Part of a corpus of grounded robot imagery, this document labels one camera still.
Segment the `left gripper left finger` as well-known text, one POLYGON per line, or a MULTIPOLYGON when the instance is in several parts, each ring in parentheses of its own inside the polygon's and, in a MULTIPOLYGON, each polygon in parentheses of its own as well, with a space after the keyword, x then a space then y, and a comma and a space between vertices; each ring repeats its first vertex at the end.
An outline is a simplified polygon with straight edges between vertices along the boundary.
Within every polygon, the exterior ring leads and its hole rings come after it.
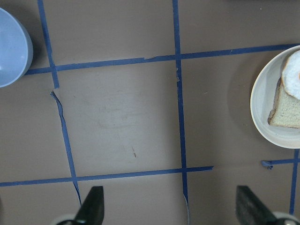
POLYGON ((75 223, 102 223, 104 220, 104 189, 94 186, 76 214, 75 223))

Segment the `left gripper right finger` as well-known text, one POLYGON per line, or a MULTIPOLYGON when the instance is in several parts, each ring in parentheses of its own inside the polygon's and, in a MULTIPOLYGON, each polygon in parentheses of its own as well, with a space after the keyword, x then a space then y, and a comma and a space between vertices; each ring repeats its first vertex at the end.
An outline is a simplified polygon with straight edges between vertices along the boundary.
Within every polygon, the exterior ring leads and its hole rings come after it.
POLYGON ((248 186, 236 187, 235 214, 240 225, 275 225, 278 220, 248 186))

